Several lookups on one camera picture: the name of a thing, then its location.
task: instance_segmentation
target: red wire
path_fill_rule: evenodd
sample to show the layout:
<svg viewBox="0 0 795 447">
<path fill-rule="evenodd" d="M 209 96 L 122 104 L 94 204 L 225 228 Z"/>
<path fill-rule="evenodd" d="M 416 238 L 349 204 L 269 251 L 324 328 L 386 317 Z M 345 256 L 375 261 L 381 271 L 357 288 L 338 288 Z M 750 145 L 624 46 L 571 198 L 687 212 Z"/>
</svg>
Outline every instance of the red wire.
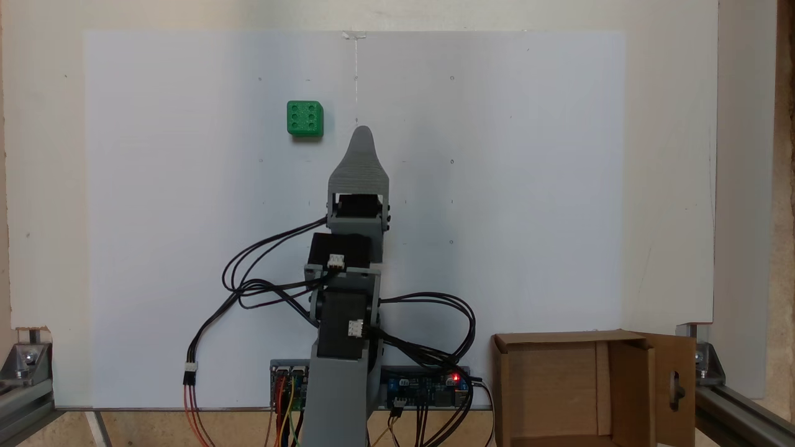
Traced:
<svg viewBox="0 0 795 447">
<path fill-rule="evenodd" d="M 196 387 L 191 387 L 190 391 L 191 391 L 191 397 L 193 398 L 193 403 L 194 403 L 194 407 L 195 407 L 194 415 L 196 416 L 196 419 L 199 420 L 199 426 L 196 427 L 196 428 L 197 429 L 201 428 L 202 433 L 204 433 L 204 436 L 207 438 L 207 442 L 210 444 L 211 447 L 215 447 L 215 443 L 212 441 L 212 438 L 210 437 L 210 434 L 207 433 L 207 429 L 204 428 L 204 424 L 201 422 L 201 413 L 199 411 L 199 399 L 196 398 Z"/>
<path fill-rule="evenodd" d="M 196 427 L 194 427 L 193 423 L 191 422 L 191 417 L 190 417 L 190 414 L 188 413 L 188 386 L 187 385 L 185 385 L 183 387 L 182 403 L 185 406 L 185 417 L 188 419 L 188 425 L 191 426 L 191 431 L 193 432 L 194 435 L 196 435 L 196 439 L 198 439 L 199 442 L 201 442 L 201 445 L 203 447 L 209 447 L 207 444 L 204 444 L 204 439 L 202 439 L 202 437 L 199 436 L 199 430 Z"/>
<path fill-rule="evenodd" d="M 196 420 L 196 403 L 193 400 L 193 387 L 188 387 L 188 401 L 191 404 L 191 416 L 193 417 L 193 425 L 196 427 L 196 432 L 199 434 L 199 441 L 201 442 L 203 447 L 210 447 L 207 441 L 204 440 L 204 437 L 201 435 L 199 431 L 199 423 Z"/>
</svg>

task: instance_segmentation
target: green cube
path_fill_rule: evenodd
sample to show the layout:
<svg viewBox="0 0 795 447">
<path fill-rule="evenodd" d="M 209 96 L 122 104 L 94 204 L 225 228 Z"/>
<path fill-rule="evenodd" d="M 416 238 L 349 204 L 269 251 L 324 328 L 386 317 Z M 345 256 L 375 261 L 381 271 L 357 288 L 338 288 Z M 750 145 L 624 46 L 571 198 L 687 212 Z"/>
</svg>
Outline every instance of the green cube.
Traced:
<svg viewBox="0 0 795 447">
<path fill-rule="evenodd" d="M 322 137 L 323 106 L 317 101 L 288 101 L 287 131 L 296 137 Z"/>
</svg>

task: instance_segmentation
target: screw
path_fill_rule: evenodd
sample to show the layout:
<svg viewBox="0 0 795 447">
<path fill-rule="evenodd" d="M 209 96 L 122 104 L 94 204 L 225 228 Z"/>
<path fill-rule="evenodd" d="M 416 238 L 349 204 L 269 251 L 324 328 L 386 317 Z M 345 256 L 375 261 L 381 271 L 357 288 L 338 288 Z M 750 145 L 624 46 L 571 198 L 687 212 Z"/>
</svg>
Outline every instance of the screw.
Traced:
<svg viewBox="0 0 795 447">
<path fill-rule="evenodd" d="M 36 359 L 38 358 L 38 356 L 39 355 L 36 351 L 28 351 L 28 353 L 25 354 L 25 363 L 27 363 L 28 365 L 36 363 Z"/>
</svg>

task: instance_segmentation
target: black wire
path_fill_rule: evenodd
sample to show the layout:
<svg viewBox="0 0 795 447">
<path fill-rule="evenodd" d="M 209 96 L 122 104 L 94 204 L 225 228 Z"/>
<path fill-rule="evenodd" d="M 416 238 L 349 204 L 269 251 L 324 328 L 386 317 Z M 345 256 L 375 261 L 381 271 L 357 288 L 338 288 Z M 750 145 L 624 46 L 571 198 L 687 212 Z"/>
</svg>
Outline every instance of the black wire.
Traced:
<svg viewBox="0 0 795 447">
<path fill-rule="evenodd" d="M 475 341 L 475 313 L 472 311 L 467 302 L 448 293 L 412 293 L 409 295 L 403 295 L 401 297 L 384 299 L 380 302 L 382 304 L 396 302 L 432 302 L 442 304 L 459 310 L 469 320 L 469 329 L 467 331 L 467 335 L 464 337 L 461 345 L 453 353 L 447 353 L 439 349 L 401 340 L 396 336 L 391 336 L 380 328 L 366 327 L 366 333 L 368 336 L 375 339 L 380 338 L 383 340 L 384 344 L 393 346 L 406 354 L 412 361 L 427 371 L 424 375 L 442 375 L 450 372 L 457 372 L 462 380 L 467 384 L 467 389 L 470 391 L 470 396 L 464 399 L 461 405 L 456 408 L 455 413 L 444 423 L 439 431 L 437 431 L 427 441 L 418 440 L 418 442 L 421 443 L 418 445 L 421 447 L 437 447 L 447 440 L 452 433 L 458 429 L 471 409 L 471 390 L 473 378 L 467 372 L 465 372 L 463 368 L 458 366 L 458 362 L 467 353 Z"/>
<path fill-rule="evenodd" d="M 425 403 L 423 406 L 423 416 L 422 416 L 422 434 L 420 435 L 420 445 L 425 443 L 425 427 L 428 425 L 428 404 Z"/>
<path fill-rule="evenodd" d="M 316 279 L 311 279 L 311 280 L 308 280 L 308 281 L 294 282 L 294 283 L 290 283 L 290 284 L 281 284 L 281 285 L 275 285 L 272 282 L 268 282 L 268 281 L 266 281 L 264 279 L 251 279 L 251 280 L 249 280 L 247 278 L 248 278 L 249 273 L 254 269 L 254 267 L 257 265 L 257 263 L 262 258 L 264 258 L 265 255 L 270 253 L 274 248 L 278 247 L 279 245 L 282 245 L 285 241 L 290 240 L 291 238 L 294 238 L 294 237 L 296 237 L 298 235 L 302 235 L 302 234 L 306 233 L 307 231 L 311 231 L 312 229 L 317 228 L 317 227 L 319 227 L 319 226 L 321 226 L 321 225 L 323 225 L 325 223 L 326 223 L 326 218 L 323 217 L 323 218 L 318 219 L 318 220 L 316 220 L 314 222 L 307 223 L 305 225 L 302 225 L 300 227 L 294 228 L 292 230 L 284 231 L 282 233 L 279 233 L 278 235 L 270 236 L 267 239 L 263 239 L 263 240 L 261 240 L 261 241 L 259 241 L 257 243 L 254 243 L 254 244 L 248 246 L 246 249 L 244 249 L 240 253 L 236 254 L 234 256 L 234 258 L 232 258 L 232 260 L 224 267 L 223 273 L 221 275 L 221 282 L 222 282 L 224 288 L 227 289 L 231 293 L 230 293 L 229 297 L 226 299 L 226 301 L 224 301 L 223 304 L 218 308 L 218 310 L 216 310 L 215 313 L 213 313 L 210 316 L 210 318 L 208 318 L 204 322 L 204 324 L 199 328 L 199 332 L 197 332 L 196 335 L 193 337 L 193 340 L 191 341 L 190 345 L 188 346 L 188 354 L 187 354 L 187 361 L 188 362 L 190 362 L 190 363 L 195 363 L 196 362 L 196 350 L 197 350 L 198 345 L 199 345 L 199 340 L 201 339 L 201 336 L 204 334 L 204 331 L 210 325 L 212 325 L 213 322 L 218 320 L 224 313 L 226 313 L 226 311 L 228 311 L 229 308 L 236 301 L 238 301 L 239 304 L 242 307 L 244 307 L 244 308 L 246 307 L 241 302 L 241 297 L 251 297 L 251 296 L 254 296 L 254 295 L 259 295 L 261 293 L 274 292 L 280 298 L 277 299 L 277 300 L 271 301 L 270 304 L 276 304 L 277 302 L 287 302 L 288 305 L 290 305 L 290 307 L 295 309 L 296 312 L 298 312 L 306 321 L 310 322 L 312 325 L 317 326 L 317 323 L 313 322 L 312 319 L 309 317 L 309 311 L 306 310 L 297 301 L 295 301 L 295 297 L 299 297 L 300 295 L 302 295 L 304 293 L 308 293 L 308 291 L 304 291 L 302 293 L 297 293 L 297 294 L 291 296 L 288 293 L 286 293 L 285 290 L 296 289 L 298 287 L 303 287 L 303 286 L 306 286 L 306 287 L 309 287 L 309 288 L 322 286 L 322 284 L 325 281 L 323 278 L 316 278 Z M 240 282 L 237 282 L 235 275 L 237 273 L 237 270 L 239 268 L 241 268 L 241 265 L 245 261 L 245 259 L 249 255 L 253 254 L 257 249 L 262 248 L 265 245 L 267 245 L 269 243 L 273 243 L 273 242 L 276 242 L 276 243 L 272 247 L 270 247 L 268 250 L 266 250 L 264 253 L 259 255 L 251 263 L 251 265 L 248 267 L 248 269 L 246 269 L 246 273 L 243 275 L 243 277 L 241 278 Z M 262 307 L 262 306 L 261 305 L 251 306 L 252 309 L 255 309 L 256 307 Z M 188 379 L 188 377 L 186 377 L 185 381 L 194 381 L 195 382 L 195 373 L 192 374 L 192 378 L 191 379 Z"/>
<path fill-rule="evenodd" d="M 296 447 L 298 443 L 298 435 L 301 434 L 301 426 L 304 425 L 304 411 L 301 410 L 301 414 L 298 416 L 298 423 L 296 424 L 296 433 L 293 436 L 293 443 L 290 444 L 291 447 Z"/>
<path fill-rule="evenodd" d="M 417 420 L 417 430 L 414 432 L 414 447 L 420 447 L 420 432 L 422 431 L 421 413 L 420 406 L 417 406 L 417 409 L 414 411 L 414 418 Z"/>
<path fill-rule="evenodd" d="M 483 388 L 486 391 L 486 395 L 489 397 L 489 406 L 491 406 L 491 433 L 489 433 L 489 439 L 486 441 L 486 444 L 483 447 L 489 447 L 491 445 L 491 440 L 494 439 L 494 430 L 496 430 L 496 426 L 494 426 L 494 397 L 491 396 L 491 391 L 489 391 L 488 387 L 481 382 L 475 382 L 474 385 L 476 387 Z"/>
<path fill-rule="evenodd" d="M 398 442 L 398 437 L 395 436 L 395 430 L 394 427 L 392 427 L 393 424 L 394 422 L 389 424 L 390 434 L 392 435 L 392 442 L 395 444 L 395 447 L 400 447 L 400 443 Z"/>
</svg>

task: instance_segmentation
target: white board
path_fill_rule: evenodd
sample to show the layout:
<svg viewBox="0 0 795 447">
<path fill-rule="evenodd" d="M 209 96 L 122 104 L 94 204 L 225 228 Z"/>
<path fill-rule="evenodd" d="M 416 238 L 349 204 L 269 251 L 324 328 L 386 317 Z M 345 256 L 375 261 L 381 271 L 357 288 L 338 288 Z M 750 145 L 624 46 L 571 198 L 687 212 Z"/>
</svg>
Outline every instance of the white board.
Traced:
<svg viewBox="0 0 795 447">
<path fill-rule="evenodd" d="M 390 175 L 382 296 L 466 299 L 475 374 L 495 332 L 621 326 L 624 46 L 621 33 L 88 33 L 94 406 L 180 406 L 223 266 L 324 214 L 357 121 Z M 290 99 L 324 105 L 321 142 L 288 136 Z M 260 273 L 300 278 L 308 241 Z M 446 349 L 463 335 L 446 308 L 407 306 L 383 310 L 395 335 Z M 267 405 L 270 359 L 308 357 L 315 335 L 286 306 L 232 309 L 200 345 L 200 405 Z"/>
</svg>

